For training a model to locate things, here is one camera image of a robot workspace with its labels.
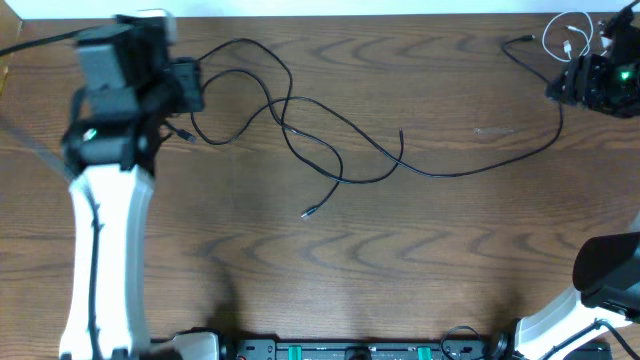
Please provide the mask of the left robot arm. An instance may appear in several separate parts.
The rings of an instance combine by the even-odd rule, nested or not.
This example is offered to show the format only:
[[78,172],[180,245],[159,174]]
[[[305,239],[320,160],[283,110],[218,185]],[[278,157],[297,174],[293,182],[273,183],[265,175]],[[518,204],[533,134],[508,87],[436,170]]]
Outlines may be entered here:
[[174,18],[160,9],[76,35],[85,83],[62,139],[75,218],[72,300],[63,359],[218,359],[211,330],[153,341],[144,312],[144,239],[161,128],[204,107],[198,62],[174,58]]

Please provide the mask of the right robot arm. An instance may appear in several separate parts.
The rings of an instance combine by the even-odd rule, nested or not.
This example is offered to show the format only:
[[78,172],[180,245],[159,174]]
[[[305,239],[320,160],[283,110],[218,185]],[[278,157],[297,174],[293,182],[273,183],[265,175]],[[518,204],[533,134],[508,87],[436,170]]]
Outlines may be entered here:
[[[565,105],[620,119],[639,114],[639,30],[627,5],[600,25],[605,54],[570,60],[546,95]],[[619,330],[639,321],[639,231],[587,240],[574,262],[572,284],[539,312],[495,335],[487,359],[608,359],[599,341],[610,333],[633,358]]]

